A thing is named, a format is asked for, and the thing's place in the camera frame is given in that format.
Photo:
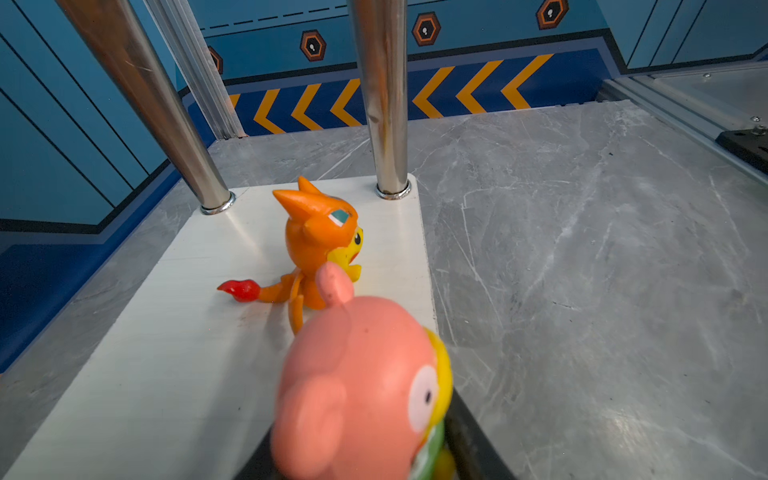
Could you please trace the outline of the orange dragon toy figure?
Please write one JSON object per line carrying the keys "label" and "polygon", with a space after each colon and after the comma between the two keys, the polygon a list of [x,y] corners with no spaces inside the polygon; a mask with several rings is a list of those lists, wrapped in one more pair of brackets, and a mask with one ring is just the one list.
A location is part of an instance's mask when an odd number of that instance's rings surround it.
{"label": "orange dragon toy figure", "polygon": [[217,289],[241,303],[287,304],[291,329],[298,333],[306,307],[325,308],[315,282],[322,265],[335,263],[351,281],[359,280],[362,267],[353,261],[362,250],[364,231],[350,203],[323,193],[304,177],[298,179],[296,190],[275,190],[273,195],[288,214],[285,243],[295,269],[271,286],[250,279],[228,280]]}

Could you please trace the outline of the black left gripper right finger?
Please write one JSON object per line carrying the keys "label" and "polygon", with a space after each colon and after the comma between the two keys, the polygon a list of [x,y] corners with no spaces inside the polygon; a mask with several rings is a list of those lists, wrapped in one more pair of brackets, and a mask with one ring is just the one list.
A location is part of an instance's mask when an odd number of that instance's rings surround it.
{"label": "black left gripper right finger", "polygon": [[461,480],[516,480],[457,390],[445,420],[445,438]]}

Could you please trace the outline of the pink green toy figure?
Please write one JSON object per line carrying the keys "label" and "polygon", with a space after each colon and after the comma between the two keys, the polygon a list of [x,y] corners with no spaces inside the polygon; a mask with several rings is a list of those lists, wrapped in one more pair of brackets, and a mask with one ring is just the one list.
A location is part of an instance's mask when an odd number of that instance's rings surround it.
{"label": "pink green toy figure", "polygon": [[270,448],[287,479],[452,479],[444,419],[447,349],[392,300],[358,296],[324,264],[326,307],[296,334],[276,396]]}

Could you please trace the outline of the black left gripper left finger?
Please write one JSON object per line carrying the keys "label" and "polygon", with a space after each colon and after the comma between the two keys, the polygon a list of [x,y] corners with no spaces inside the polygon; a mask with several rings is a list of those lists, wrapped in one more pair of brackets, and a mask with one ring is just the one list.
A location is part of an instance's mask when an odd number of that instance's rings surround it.
{"label": "black left gripper left finger", "polygon": [[279,471],[271,454],[271,431],[272,429],[267,430],[250,458],[234,476],[234,480],[279,480]]}

